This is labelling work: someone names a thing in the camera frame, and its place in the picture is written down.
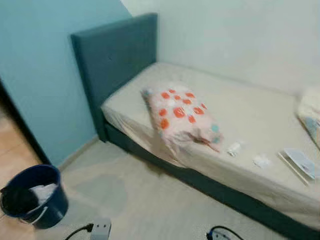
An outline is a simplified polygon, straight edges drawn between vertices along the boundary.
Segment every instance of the single bed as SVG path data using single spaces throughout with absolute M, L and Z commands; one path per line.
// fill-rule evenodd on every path
M 156 62 L 156 39 L 154 13 L 72 35 L 99 138 L 291 239 L 319 239 L 320 185 L 305 186 L 276 155 L 292 147 L 319 161 L 294 116 L 294 97 Z M 166 150 L 140 94 L 161 80 L 182 81 L 201 95 L 225 136 L 221 153 L 194 143 L 178 161 Z M 238 139 L 247 147 L 233 158 L 225 149 Z M 272 161 L 268 169 L 253 164 L 261 153 Z

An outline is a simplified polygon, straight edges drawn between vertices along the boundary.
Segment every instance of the upholstered headboard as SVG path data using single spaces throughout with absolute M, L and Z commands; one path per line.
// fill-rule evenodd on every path
M 107 140 L 102 103 L 156 61 L 157 15 L 149 13 L 71 35 L 95 128 Z

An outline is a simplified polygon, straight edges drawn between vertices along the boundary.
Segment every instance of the teal wall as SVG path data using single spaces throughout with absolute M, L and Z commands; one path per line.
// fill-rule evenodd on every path
M 0 1 L 0 76 L 56 166 L 96 134 L 69 35 L 129 17 L 120 0 Z

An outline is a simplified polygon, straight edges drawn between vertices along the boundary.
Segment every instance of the bucket handle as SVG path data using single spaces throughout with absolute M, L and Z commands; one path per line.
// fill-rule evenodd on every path
M 41 214 L 40 214 L 35 220 L 33 220 L 32 222 L 26 222 L 25 220 L 23 220 L 23 219 L 21 219 L 21 218 L 19 218 L 19 220 L 20 220 L 20 222 L 22 222 L 23 224 L 35 224 L 36 222 L 38 222 L 38 221 L 42 218 L 42 216 L 45 214 L 45 212 L 47 211 L 47 209 L 48 209 L 48 207 L 45 206 L 45 207 L 43 208 Z

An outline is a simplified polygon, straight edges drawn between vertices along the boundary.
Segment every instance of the white fitted sheet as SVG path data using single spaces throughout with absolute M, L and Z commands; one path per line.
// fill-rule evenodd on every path
M 217 119 L 224 135 L 221 153 L 193 143 L 177 158 L 170 154 L 140 93 L 153 81 L 182 81 L 193 89 Z M 277 156 L 283 148 L 297 148 L 320 164 L 320 151 L 296 118 L 295 107 L 291 95 L 159 62 L 115 92 L 101 109 L 110 124 L 157 157 L 195 169 L 320 230 L 320 182 L 304 185 Z M 238 140 L 245 141 L 246 147 L 231 157 L 226 149 Z M 272 165 L 256 166 L 257 154 L 266 154 Z

